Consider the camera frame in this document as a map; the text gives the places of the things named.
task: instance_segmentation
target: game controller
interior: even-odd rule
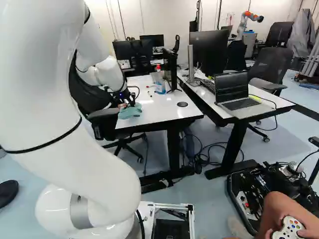
[[[274,232],[272,239],[300,239],[297,231],[306,229],[298,220],[293,217],[286,216],[283,219],[283,228],[279,232]]]

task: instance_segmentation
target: blue cloth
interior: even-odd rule
[[[127,107],[120,109],[119,119],[126,120],[132,117],[139,117],[142,113],[142,105],[135,103],[134,107]]]

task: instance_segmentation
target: metal frame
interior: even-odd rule
[[[186,212],[188,215],[189,222],[189,237],[195,239],[195,209],[193,204],[163,204],[163,203],[152,203],[152,202],[141,202],[139,211],[141,212],[142,218],[147,217],[147,223],[144,222],[146,239],[152,238],[153,225],[155,222],[156,212],[161,209],[167,210],[179,210]]]

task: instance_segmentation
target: finger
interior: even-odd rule
[[[273,234],[273,230],[269,229],[268,231],[266,231],[265,233],[265,239],[271,239],[271,235]]]
[[[316,233],[311,230],[300,230],[297,234],[303,238],[316,238]]]

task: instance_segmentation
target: plastic bottle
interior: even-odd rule
[[[161,76],[159,64],[157,64],[156,66],[156,71],[157,71],[157,77],[155,82],[155,92],[158,94],[165,94],[166,93],[165,81]]]

